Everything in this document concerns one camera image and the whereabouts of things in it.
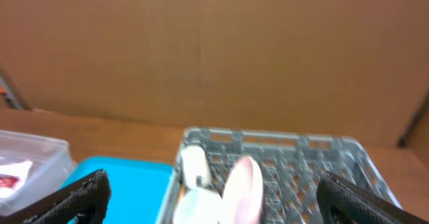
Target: pink object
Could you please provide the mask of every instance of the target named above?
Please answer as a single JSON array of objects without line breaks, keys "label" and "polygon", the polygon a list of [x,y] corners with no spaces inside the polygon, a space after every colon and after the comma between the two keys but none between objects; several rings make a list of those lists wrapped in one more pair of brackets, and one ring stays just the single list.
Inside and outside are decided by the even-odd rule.
[{"label": "pink object", "polygon": [[241,157],[229,174],[223,192],[226,224],[259,223],[262,210],[261,169],[250,156]]}]

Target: brown backdrop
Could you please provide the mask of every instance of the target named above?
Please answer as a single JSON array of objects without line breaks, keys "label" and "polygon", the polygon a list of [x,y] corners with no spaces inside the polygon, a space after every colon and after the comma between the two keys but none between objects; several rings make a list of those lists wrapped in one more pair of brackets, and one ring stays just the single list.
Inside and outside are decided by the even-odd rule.
[{"label": "brown backdrop", "polygon": [[429,0],[1,0],[32,107],[393,145],[429,86]]}]

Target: clear plastic container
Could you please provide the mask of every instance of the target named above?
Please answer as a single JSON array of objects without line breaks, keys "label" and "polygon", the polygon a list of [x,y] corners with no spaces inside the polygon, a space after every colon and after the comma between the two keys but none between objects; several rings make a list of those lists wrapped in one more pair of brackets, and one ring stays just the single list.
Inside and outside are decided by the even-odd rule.
[{"label": "clear plastic container", "polygon": [[0,215],[10,215],[55,192],[76,166],[64,140],[0,130],[0,165],[26,160],[32,165],[25,183],[0,198]]}]

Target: perforated basket wall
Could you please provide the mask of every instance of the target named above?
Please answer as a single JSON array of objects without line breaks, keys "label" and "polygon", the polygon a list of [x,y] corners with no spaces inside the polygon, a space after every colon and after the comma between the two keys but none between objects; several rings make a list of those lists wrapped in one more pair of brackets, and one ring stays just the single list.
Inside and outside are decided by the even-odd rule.
[{"label": "perforated basket wall", "polygon": [[[181,148],[191,144],[205,150],[213,176],[209,188],[220,193],[242,155],[256,160],[264,183],[261,223],[322,223],[316,188],[325,170],[400,207],[365,150],[351,138],[191,128]],[[179,155],[176,171],[182,175]]]}]

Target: blue surface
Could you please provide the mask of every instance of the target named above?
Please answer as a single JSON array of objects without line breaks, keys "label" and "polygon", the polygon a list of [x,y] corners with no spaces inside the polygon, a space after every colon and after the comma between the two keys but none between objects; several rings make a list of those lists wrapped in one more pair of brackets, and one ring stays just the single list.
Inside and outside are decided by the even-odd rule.
[{"label": "blue surface", "polygon": [[172,166],[93,157],[79,164],[64,186],[98,169],[106,170],[112,190],[103,224],[156,222],[173,172]]}]

